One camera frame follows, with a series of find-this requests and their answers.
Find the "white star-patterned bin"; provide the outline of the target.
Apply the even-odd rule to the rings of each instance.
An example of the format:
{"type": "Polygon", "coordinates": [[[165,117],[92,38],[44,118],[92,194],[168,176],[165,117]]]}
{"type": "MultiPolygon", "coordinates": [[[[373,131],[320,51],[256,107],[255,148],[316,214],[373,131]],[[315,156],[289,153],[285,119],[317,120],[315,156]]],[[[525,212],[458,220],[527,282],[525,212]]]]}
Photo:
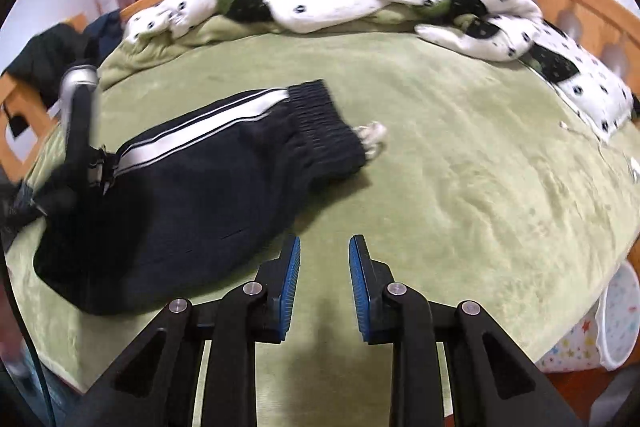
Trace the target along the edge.
{"type": "Polygon", "coordinates": [[[537,362],[542,373],[619,369],[639,337],[639,279],[625,260],[584,315],[537,362]]]}

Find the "navy garment on footboard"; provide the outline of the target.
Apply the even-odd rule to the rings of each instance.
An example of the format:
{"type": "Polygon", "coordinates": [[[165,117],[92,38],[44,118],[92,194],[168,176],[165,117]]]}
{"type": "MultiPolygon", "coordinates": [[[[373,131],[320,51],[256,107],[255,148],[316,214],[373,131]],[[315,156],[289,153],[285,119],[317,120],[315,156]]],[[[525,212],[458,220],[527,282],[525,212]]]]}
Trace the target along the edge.
{"type": "Polygon", "coordinates": [[[101,15],[90,23],[82,32],[96,46],[96,57],[103,62],[122,42],[124,28],[120,19],[120,11],[114,10],[101,15]]]}

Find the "black jacket on footboard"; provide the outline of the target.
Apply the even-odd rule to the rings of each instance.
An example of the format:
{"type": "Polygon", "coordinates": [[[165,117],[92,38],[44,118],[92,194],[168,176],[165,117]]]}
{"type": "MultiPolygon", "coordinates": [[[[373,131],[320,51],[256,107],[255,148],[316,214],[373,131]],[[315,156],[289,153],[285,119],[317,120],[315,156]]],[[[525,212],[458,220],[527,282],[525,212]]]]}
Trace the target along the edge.
{"type": "Polygon", "coordinates": [[[59,23],[33,36],[4,71],[32,87],[49,108],[58,101],[66,70],[77,64],[96,66],[98,58],[96,38],[59,23]]]}

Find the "wooden bed frame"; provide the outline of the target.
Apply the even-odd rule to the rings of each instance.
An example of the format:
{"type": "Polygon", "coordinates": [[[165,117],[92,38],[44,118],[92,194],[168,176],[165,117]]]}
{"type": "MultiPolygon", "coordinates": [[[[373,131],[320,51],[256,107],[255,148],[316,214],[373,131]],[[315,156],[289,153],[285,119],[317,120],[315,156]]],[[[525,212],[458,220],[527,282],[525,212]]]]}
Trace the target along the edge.
{"type": "MultiPolygon", "coordinates": [[[[573,36],[584,48],[639,91],[639,17],[615,0],[534,0],[544,18],[573,36]]],[[[58,118],[48,113],[37,91],[5,72],[1,75],[1,168],[12,182],[29,173],[58,118]],[[21,115],[35,142],[17,154],[6,132],[10,118],[21,115]]]]}

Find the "green fleece bed blanket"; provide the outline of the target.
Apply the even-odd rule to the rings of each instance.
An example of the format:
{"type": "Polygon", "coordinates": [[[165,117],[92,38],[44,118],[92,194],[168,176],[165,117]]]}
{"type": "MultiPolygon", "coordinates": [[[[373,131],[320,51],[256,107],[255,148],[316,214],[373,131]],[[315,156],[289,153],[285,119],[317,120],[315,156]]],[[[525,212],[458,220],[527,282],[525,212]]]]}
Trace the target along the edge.
{"type": "Polygon", "coordinates": [[[257,349],[263,426],[384,426],[390,349],[358,332],[348,241],[426,298],[478,301],[533,359],[596,302],[639,233],[630,162],[518,64],[490,64],[408,32],[263,34],[185,49],[108,87],[96,141],[252,89],[321,79],[349,124],[377,120],[384,152],[296,219],[302,265],[288,337],[257,349]]]}

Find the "white floral quilt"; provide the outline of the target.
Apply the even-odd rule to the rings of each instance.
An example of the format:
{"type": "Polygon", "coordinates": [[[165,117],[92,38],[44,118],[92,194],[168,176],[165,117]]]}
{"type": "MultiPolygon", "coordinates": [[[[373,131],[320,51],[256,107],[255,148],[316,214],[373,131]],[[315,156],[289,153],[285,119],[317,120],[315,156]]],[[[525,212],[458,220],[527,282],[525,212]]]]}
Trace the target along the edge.
{"type": "Polygon", "coordinates": [[[214,15],[311,34],[384,9],[436,46],[484,61],[522,62],[602,140],[639,114],[638,96],[620,76],[544,20],[533,0],[164,0],[130,17],[125,39],[178,39],[214,15]]]}

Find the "black pants with white stripe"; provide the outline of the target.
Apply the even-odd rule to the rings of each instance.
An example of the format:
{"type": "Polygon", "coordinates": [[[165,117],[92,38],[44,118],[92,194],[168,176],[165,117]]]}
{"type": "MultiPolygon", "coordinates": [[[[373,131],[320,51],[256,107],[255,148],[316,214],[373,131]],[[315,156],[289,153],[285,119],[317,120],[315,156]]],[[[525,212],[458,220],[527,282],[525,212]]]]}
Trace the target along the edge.
{"type": "Polygon", "coordinates": [[[384,133],[346,124],[320,80],[192,110],[102,150],[100,235],[64,239],[46,223],[35,271],[96,315],[197,293],[287,229],[312,191],[375,158],[384,133]]]}

